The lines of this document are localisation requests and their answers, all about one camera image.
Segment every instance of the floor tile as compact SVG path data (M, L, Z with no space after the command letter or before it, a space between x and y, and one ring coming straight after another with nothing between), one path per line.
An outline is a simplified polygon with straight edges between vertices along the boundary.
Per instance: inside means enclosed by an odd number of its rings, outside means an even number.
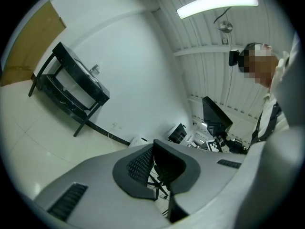
M8 168L17 189L34 199L50 182L74 167L51 154L24 134L8 158Z
M78 126L79 123L58 109L56 112L48 112L34 123L27 134L52 154L79 164L86 159L87 140L91 129L84 126L74 137Z
M32 97L29 97L30 87L31 81L24 81L1 88L1 116L12 116L23 131L27 131L46 112L55 107L55 104L37 89Z
M122 143L119 143L115 140L110 139L111 145L112 147L115 149L115 151L120 151L120 150L124 150L127 149L128 146Z
M91 132L88 136L86 158L92 158L99 155L104 155L118 151L117 146L112 139L108 139L101 133L96 131Z
M8 156L12 148L17 144L20 138L24 135L24 131L15 122L15 120L5 120L1 119L0 126L0 140L2 147L2 154Z
M164 207L164 208L168 208L169 205L169 197L167 199L163 199L164 195L163 193L160 191L159 193L159 198L156 200L156 203L159 204L160 206Z

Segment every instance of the black metal table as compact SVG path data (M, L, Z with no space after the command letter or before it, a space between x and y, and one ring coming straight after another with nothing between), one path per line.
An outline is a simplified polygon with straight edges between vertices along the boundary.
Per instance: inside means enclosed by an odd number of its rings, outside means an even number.
M42 74L54 57L61 63L60 67L54 74ZM69 91L65 90L56 79L56 75L62 69L65 69L72 79L95 101L90 108L83 105ZM60 109L81 124L74 136L79 133L94 112L110 98L109 91L91 75L76 54L61 42L55 46L51 56L38 72L30 89L29 97L31 97L37 83L39 89L43 90Z

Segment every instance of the computer monitor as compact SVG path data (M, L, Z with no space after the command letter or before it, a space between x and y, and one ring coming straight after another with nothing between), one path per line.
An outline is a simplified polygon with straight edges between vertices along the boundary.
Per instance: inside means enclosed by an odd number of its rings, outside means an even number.
M202 99L203 120L207 130L214 137L228 132L233 122L208 96Z
M174 132L169 136L168 139L170 139L173 143L181 143L182 140L186 136L186 131L183 128L182 124L179 124L178 127L174 130Z

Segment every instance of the power outlet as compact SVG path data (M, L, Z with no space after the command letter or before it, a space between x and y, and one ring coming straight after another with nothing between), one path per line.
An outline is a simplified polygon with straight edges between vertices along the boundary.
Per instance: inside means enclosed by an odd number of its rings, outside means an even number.
M223 45L229 45L229 41L227 38L223 38L222 43L223 43Z

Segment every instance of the fluorescent light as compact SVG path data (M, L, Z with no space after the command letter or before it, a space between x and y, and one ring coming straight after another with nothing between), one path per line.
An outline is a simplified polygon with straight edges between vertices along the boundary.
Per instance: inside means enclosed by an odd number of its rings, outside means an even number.
M182 8L179 8L177 10L177 13L181 19L184 19L193 14L217 8L257 5L257 0L196 0L194 2L186 4Z

